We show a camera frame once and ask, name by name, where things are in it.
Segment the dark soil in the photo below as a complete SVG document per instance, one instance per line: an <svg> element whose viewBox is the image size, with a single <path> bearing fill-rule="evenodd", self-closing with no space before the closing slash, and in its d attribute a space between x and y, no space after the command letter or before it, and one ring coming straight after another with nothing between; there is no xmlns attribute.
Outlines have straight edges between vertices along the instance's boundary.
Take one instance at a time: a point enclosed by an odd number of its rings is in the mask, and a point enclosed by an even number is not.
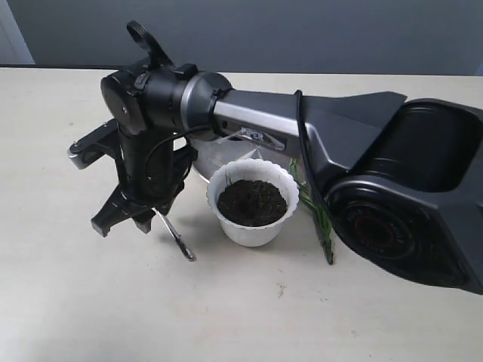
<svg viewBox="0 0 483 362"><path fill-rule="evenodd" d="M243 226L268 225L287 212L287 202L274 185L244 179L228 186L217 206L228 220Z"/></svg>

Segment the plant pot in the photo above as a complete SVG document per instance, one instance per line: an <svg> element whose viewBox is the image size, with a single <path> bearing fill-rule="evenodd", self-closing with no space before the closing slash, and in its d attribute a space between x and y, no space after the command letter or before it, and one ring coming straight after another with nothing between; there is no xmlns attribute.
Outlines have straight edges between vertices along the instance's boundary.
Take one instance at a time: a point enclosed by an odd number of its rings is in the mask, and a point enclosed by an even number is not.
<svg viewBox="0 0 483 362"><path fill-rule="evenodd" d="M218 198L226 187L242 179L264 181L274 185L287 203L285 214L275 222L263 226L239 225L227 219L217 206ZM217 170L210 178L207 197L210 208L231 240L245 247L259 247L273 240L281 231L284 222L297 209L299 190L294 178L277 164L249 158L229 162Z"/></svg>

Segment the white table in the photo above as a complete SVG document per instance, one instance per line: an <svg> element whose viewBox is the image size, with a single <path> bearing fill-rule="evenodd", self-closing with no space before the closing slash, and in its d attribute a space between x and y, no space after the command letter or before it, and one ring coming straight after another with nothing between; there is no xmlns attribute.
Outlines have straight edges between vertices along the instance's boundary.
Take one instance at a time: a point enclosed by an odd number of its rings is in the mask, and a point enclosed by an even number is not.
<svg viewBox="0 0 483 362"><path fill-rule="evenodd" d="M192 173L171 221L108 238L90 218L116 184L113 162L78 171L72 141L109 119L105 71L0 69L0 360L480 361L483 297L424 287L337 242L325 262L300 208L260 249L223 236ZM483 107L483 78L226 75L239 89L343 96L400 91Z"/></svg>

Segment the gray wall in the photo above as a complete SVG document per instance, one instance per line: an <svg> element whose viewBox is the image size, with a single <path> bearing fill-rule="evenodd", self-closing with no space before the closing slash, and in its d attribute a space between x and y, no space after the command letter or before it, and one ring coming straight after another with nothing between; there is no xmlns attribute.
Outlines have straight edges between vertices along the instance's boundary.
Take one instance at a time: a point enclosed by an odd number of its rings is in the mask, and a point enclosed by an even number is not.
<svg viewBox="0 0 483 362"><path fill-rule="evenodd" d="M39 65L143 55L137 20L176 63L229 72L473 75L482 0L8 0Z"/></svg>

